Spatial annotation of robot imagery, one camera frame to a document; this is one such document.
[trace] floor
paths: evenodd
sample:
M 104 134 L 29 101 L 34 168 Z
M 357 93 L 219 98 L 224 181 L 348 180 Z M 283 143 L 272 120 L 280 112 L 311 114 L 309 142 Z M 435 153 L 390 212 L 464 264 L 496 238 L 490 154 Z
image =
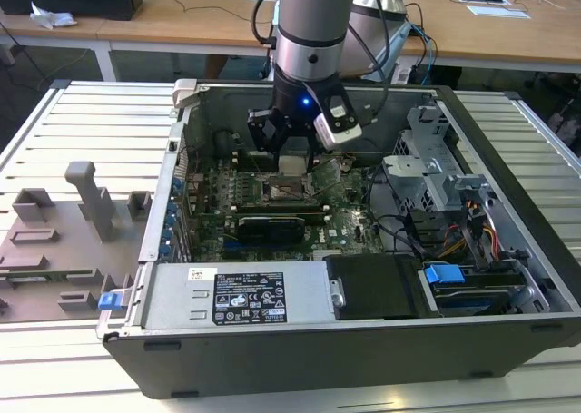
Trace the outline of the floor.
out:
M 12 67 L 2 67 L 0 71 L 0 150 L 4 149 L 28 114 L 42 97 L 54 78 L 72 80 L 101 80 L 94 54 L 79 49 L 56 49 L 48 47 L 27 47 L 26 51 L 44 74 L 51 74 L 65 66 L 50 80 L 42 82 L 43 76 L 35 70 L 26 54 L 19 52 Z M 114 52 L 120 77 L 125 82 L 174 82 L 169 54 L 142 52 Z M 205 56 L 181 54 L 182 77 L 202 77 Z M 263 59 L 241 57 L 229 60 L 222 71 L 223 79 L 259 79 Z M 459 78 L 458 89 L 487 90 L 483 83 L 491 70 L 465 68 Z M 527 103 L 547 120 L 559 107 L 561 99 L 537 82 L 532 89 L 524 86 L 531 73 L 502 71 L 492 84 L 497 91 L 516 91 Z

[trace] warning label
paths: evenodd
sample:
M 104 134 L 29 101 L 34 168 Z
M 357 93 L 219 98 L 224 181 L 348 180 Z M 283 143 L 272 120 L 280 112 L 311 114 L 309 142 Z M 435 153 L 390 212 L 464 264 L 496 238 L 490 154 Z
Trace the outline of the warning label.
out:
M 287 321 L 282 272 L 217 274 L 212 321 L 216 325 Z

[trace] motherboard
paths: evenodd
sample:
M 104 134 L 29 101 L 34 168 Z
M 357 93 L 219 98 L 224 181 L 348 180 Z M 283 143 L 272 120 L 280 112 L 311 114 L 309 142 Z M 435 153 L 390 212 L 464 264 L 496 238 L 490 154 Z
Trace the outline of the motherboard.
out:
M 302 158 L 288 159 L 283 172 L 268 172 L 259 159 L 249 164 L 247 158 L 243 166 L 237 157 L 193 166 L 187 184 L 193 261 L 310 261 L 382 252 L 365 203 L 368 167 L 326 155 L 304 173 L 295 166 Z

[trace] green circuit board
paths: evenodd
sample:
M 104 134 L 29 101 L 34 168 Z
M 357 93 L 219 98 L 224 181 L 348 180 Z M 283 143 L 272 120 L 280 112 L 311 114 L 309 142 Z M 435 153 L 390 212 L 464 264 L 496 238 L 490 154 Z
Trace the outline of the green circuit board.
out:
M 362 202 L 369 170 L 353 164 L 349 157 L 323 156 L 312 173 L 299 177 L 239 172 L 225 161 L 206 164 L 188 183 L 193 261 L 309 261 L 382 252 Z M 241 244 L 239 220 L 258 216 L 302 218 L 304 239 Z

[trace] desk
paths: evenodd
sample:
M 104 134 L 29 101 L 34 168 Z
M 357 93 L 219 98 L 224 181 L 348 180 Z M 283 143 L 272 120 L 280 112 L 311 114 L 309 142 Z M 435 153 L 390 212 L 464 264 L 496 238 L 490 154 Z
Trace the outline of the desk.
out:
M 220 6 L 250 18 L 251 0 L 179 0 L 185 7 Z M 530 19 L 475 16 L 466 4 L 449 0 L 406 0 L 419 3 L 425 27 L 439 47 L 438 64 L 525 71 L 581 72 L 581 0 L 521 0 Z M 272 18 L 274 3 L 265 3 L 259 21 Z M 410 18 L 419 21 L 414 7 Z M 195 54 L 263 55 L 250 24 L 220 9 L 186 13 L 174 0 L 143 0 L 130 22 L 78 18 L 79 25 L 53 31 L 27 16 L 0 15 L 0 20 L 24 45 L 90 48 L 106 81 L 115 81 L 112 50 Z M 268 25 L 260 25 L 266 34 Z M 0 34 L 0 44 L 11 44 Z M 400 57 L 412 65 L 422 52 L 419 38 L 410 38 Z
M 523 71 L 581 72 L 581 0 L 518 0 L 530 19 L 476 16 L 468 4 L 449 0 L 405 0 L 418 3 L 424 13 L 427 33 L 438 43 L 437 64 Z M 409 7 L 411 21 L 419 23 L 415 6 Z M 418 37 L 409 38 L 402 61 L 413 61 L 423 46 Z
M 78 25 L 45 29 L 25 15 L 0 14 L 0 21 L 22 45 L 88 48 L 95 52 L 105 81 L 117 80 L 112 50 L 145 52 L 230 54 L 260 56 L 260 47 L 252 35 L 250 23 L 221 10 L 250 18 L 253 0 L 143 0 L 132 21 L 111 21 L 78 17 Z M 264 3 L 258 21 L 259 31 L 268 33 L 274 3 Z M 0 44 L 13 44 L 0 34 Z

